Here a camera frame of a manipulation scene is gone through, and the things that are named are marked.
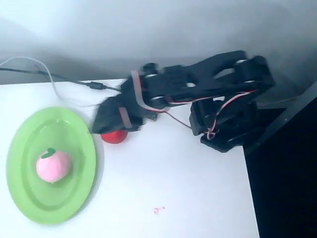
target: white tabletop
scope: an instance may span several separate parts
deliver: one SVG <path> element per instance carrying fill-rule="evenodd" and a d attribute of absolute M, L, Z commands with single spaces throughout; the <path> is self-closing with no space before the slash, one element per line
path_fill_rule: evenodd
<path fill-rule="evenodd" d="M 115 95 L 68 82 L 56 85 L 61 95 L 83 105 Z M 0 237 L 259 237 L 243 148 L 217 152 L 168 115 L 147 122 L 118 145 L 104 143 L 96 135 L 99 171 L 81 212 L 55 226 L 28 220 L 7 188 L 7 151 L 20 125 L 50 106 L 65 106 L 50 83 L 0 85 Z M 189 107 L 170 113 L 189 123 Z M 91 123 L 95 108 L 72 109 Z M 156 215 L 154 209 L 160 207 L 165 209 Z"/>

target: robotic arm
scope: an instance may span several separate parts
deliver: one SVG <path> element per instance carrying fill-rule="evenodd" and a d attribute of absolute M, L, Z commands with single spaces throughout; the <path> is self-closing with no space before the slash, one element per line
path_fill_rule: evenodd
<path fill-rule="evenodd" d="M 232 72 L 219 76 L 225 69 Z M 170 107 L 192 103 L 193 134 L 202 134 L 203 144 L 226 152 L 261 132 L 254 99 L 274 85 L 265 58 L 248 59 L 244 51 L 162 70 L 149 63 L 121 84 L 121 94 L 100 104 L 92 133 L 138 131 L 144 118 L 156 118 Z"/>

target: pink peach toy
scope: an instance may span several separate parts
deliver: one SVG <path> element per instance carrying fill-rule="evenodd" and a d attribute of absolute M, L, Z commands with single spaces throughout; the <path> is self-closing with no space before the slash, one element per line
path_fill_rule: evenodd
<path fill-rule="evenodd" d="M 49 148 L 39 156 L 36 162 L 36 172 L 42 180 L 53 183 L 65 177 L 70 166 L 69 154 Z"/>

